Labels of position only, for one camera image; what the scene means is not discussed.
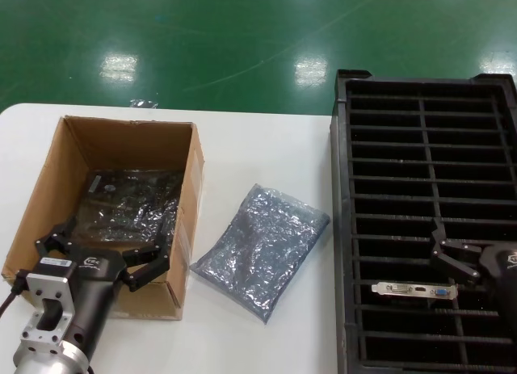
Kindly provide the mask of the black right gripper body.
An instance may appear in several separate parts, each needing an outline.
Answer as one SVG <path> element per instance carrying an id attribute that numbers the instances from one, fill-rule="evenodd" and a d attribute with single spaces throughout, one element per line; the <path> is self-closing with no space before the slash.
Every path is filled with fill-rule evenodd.
<path id="1" fill-rule="evenodd" d="M 488 246 L 479 258 L 482 279 L 498 313 L 516 337 L 516 244 Z"/>

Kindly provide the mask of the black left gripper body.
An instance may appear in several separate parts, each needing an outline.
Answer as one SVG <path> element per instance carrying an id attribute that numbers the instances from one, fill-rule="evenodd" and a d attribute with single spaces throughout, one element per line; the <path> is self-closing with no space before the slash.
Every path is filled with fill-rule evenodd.
<path id="1" fill-rule="evenodd" d="M 116 250 L 86 247 L 73 254 L 73 260 L 77 264 L 78 288 L 65 341 L 83 354 L 92 355 L 122 287 L 126 263 Z"/>

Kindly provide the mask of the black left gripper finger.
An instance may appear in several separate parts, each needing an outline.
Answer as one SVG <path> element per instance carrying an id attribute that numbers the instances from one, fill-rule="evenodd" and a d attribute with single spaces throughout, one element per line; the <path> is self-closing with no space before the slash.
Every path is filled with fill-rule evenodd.
<path id="1" fill-rule="evenodd" d="M 66 259 L 78 260 L 78 245 L 72 242 L 72 232 L 77 223 L 76 216 L 71 216 L 67 221 L 54 225 L 48 234 L 35 242 L 38 255 L 49 257 L 50 253 L 56 251 L 65 256 Z"/>
<path id="2" fill-rule="evenodd" d="M 135 292 L 149 284 L 170 269 L 172 245 L 167 241 L 164 224 L 158 226 L 156 236 L 150 245 L 125 250 L 122 258 L 126 264 L 122 281 Z"/>

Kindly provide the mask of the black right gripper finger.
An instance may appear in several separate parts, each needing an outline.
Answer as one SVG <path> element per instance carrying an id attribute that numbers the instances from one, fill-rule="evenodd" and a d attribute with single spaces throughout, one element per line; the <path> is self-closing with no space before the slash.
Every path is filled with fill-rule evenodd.
<path id="1" fill-rule="evenodd" d="M 479 282 L 480 273 L 475 269 L 481 257 L 479 246 L 450 239 L 439 219 L 433 220 L 431 244 L 430 265 L 434 269 L 458 284 L 476 285 Z"/>

